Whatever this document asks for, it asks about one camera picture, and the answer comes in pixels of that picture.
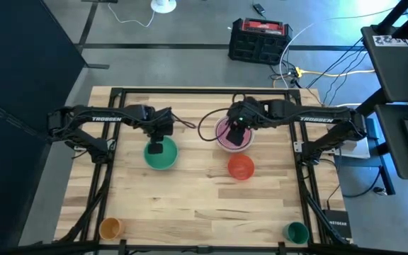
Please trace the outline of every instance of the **black box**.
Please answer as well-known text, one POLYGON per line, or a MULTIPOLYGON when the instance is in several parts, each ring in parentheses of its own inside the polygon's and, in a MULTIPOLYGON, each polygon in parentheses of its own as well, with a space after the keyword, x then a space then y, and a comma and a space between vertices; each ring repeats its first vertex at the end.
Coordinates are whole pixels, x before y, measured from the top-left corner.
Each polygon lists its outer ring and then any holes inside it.
POLYGON ((277 65, 290 42, 292 29, 288 24, 241 18, 232 24, 229 57, 231 60, 277 65))
POLYGON ((346 211, 324 210, 332 227, 344 238, 352 238, 349 215, 346 211))

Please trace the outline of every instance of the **pink bowl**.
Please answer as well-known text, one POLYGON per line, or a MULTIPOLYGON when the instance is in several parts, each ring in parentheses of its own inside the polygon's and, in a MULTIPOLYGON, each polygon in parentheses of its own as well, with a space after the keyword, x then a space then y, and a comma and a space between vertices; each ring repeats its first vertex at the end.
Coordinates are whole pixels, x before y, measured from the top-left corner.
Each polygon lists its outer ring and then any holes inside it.
POLYGON ((227 119, 228 117, 220 118, 215 124, 215 135, 217 137, 220 137, 217 139, 217 144, 227 152, 242 152, 248 149, 248 147, 253 143, 254 140, 253 130, 246 129, 242 144, 240 146, 236 146, 235 144, 226 140, 227 133, 230 131, 230 129, 227 128, 228 126, 227 119))

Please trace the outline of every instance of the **green cup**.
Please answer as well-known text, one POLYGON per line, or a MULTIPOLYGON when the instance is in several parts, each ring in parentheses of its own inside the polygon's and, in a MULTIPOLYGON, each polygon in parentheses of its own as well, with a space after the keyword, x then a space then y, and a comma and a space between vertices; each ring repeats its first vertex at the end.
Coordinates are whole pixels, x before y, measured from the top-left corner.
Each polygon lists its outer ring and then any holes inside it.
POLYGON ((294 244, 304 244, 310 238, 310 231, 300 222, 292 222, 283 228, 284 237, 294 244))
POLYGON ((144 148, 144 160, 155 170, 167 170, 176 163, 179 149, 170 137, 164 137, 160 143, 163 145, 163 152, 160 154, 150 154, 147 150, 150 142, 147 143, 144 148))

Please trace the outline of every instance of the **black panel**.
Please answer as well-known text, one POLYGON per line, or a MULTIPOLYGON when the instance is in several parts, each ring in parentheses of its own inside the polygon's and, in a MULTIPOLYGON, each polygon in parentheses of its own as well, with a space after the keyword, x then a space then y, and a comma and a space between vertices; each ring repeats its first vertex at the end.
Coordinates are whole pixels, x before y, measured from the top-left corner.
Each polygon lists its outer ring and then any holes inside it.
POLYGON ((0 107, 44 132, 84 60, 40 0, 0 0, 0 107))
POLYGON ((48 147, 0 118, 0 249, 18 245, 48 147))

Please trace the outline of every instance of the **wooden table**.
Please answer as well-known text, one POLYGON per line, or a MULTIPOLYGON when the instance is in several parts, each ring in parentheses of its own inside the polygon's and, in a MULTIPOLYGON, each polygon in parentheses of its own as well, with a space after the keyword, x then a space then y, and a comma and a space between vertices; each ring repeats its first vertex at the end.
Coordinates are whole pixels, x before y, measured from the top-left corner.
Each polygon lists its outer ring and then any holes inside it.
MULTIPOLYGON (((89 105, 106 107, 110 91, 108 86, 94 87, 89 105)), ((300 93, 303 105, 319 105, 309 91, 300 93)), ((137 103, 156 109, 171 106, 177 116, 197 124, 206 113, 228 107, 231 95, 129 93, 126 105, 137 103)), ((204 121, 203 136, 213 136, 213 126, 224 114, 216 113, 204 121)), ((102 127, 101 123, 87 123, 83 130, 100 137, 102 127)), ((296 127, 300 140, 298 124, 296 127)), ((307 131, 310 140, 315 140, 326 128, 323 124, 307 124, 307 131)), ((281 234, 286 224, 303 222, 289 126, 255 132, 254 143, 245 154, 253 159, 256 172, 247 181, 231 178, 227 173, 230 154, 215 142, 202 141, 196 130, 175 123, 172 138, 180 149, 177 163, 169 171, 154 171, 142 157, 148 138, 140 130, 121 126, 106 217, 124 221, 123 238, 129 244, 276 247, 278 242, 285 242, 286 246, 297 246, 281 234)), ((85 210, 93 172, 89 155, 74 160, 55 239, 63 237, 85 210)), ((315 172, 324 206, 339 184, 338 177, 334 166, 324 161, 315 172)), ((332 209, 344 210, 340 191, 330 203, 332 209)), ((316 219, 310 212, 314 242, 319 242, 316 219)), ((93 238, 95 215, 89 239, 93 238)), ((118 240, 103 243, 117 244, 118 240)))

